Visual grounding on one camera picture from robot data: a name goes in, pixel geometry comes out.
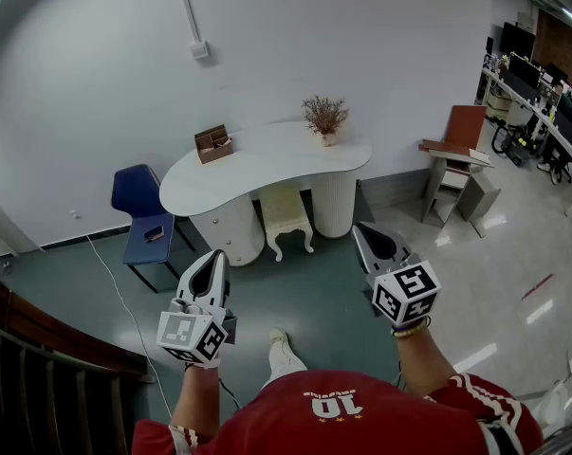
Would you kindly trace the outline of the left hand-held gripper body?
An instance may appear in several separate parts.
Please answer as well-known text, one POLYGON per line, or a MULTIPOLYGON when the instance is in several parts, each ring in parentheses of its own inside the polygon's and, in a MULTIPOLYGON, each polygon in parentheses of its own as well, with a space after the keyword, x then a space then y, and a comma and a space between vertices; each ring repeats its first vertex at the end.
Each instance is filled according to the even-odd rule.
POLYGON ((236 327, 230 309, 172 299, 160 314, 156 344, 188 365, 216 368, 223 346, 235 342, 236 327))

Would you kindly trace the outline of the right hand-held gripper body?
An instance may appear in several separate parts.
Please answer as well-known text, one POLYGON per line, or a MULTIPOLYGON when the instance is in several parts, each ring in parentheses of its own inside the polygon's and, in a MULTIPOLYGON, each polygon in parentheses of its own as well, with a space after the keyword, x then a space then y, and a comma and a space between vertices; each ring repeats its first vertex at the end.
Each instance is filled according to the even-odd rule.
POLYGON ((376 317, 385 316, 394 327, 411 327, 431 313, 441 284, 418 254, 404 251, 380 259, 364 253, 360 264, 367 283, 362 294, 376 317))

